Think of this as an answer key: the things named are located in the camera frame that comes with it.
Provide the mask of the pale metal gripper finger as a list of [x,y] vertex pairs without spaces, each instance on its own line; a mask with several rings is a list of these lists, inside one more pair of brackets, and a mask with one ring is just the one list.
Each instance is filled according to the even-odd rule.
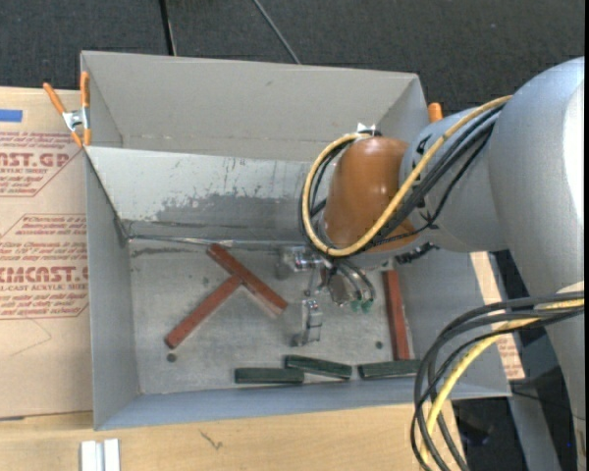
[[302,347],[320,341],[323,326],[323,312],[315,299],[302,303],[302,329],[291,338],[291,346]]
[[276,277],[285,280],[292,274],[312,271],[320,264],[320,256],[307,246],[281,247],[275,268]]

